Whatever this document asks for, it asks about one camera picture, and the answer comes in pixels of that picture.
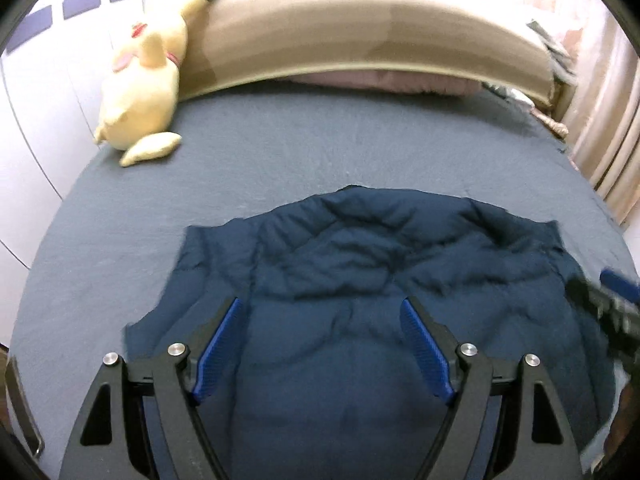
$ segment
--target folded cloth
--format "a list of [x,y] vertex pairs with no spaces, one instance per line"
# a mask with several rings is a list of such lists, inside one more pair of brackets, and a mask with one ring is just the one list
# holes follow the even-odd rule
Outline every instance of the folded cloth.
[[230,477],[411,479],[446,407],[405,344],[402,299],[417,296],[491,357],[537,354],[582,448],[610,413],[614,380],[596,322],[564,297],[580,274],[554,222],[350,187],[189,227],[160,303],[126,344],[129,358],[165,352],[237,296],[251,308],[248,341],[199,408]]

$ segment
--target curtain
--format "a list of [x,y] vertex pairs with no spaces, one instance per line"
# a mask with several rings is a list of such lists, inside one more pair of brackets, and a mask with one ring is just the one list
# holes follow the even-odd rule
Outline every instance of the curtain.
[[622,223],[640,200],[640,64],[601,0],[525,0],[575,60],[578,85],[554,118],[572,159]]

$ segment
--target mattress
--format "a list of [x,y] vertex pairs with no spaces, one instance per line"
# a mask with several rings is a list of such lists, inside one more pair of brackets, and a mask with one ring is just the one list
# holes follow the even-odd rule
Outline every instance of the mattress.
[[124,352],[123,327],[156,306],[189,225],[349,184],[418,189],[556,220],[589,278],[605,266],[636,275],[620,229],[562,145],[489,92],[400,96],[263,82],[180,104],[172,130],[184,140],[166,160],[123,169],[119,153],[100,150],[34,261],[11,352],[52,478],[102,356]]

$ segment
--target plush toy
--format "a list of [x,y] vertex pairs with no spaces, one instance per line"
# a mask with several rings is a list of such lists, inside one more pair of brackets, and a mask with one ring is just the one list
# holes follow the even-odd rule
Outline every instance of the plush toy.
[[96,144],[106,140],[125,153],[121,166],[169,155],[180,135],[165,131],[174,114],[187,23],[211,0],[188,0],[179,12],[149,17],[132,28],[102,85]]

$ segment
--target metal screw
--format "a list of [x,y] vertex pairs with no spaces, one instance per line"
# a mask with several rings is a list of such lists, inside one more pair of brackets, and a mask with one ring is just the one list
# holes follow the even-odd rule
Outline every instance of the metal screw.
[[107,366],[113,366],[118,362],[120,356],[116,352],[109,352],[102,358],[102,362]]
[[540,364],[540,358],[534,354],[527,354],[524,356],[524,361],[529,366],[538,366]]
[[478,353],[476,345],[471,343],[462,343],[462,345],[460,345],[460,351],[467,357],[473,357]]
[[178,355],[184,354],[184,351],[186,349],[187,347],[182,343],[174,343],[172,345],[169,345],[169,348],[167,348],[166,351],[169,352],[169,355],[178,357]]

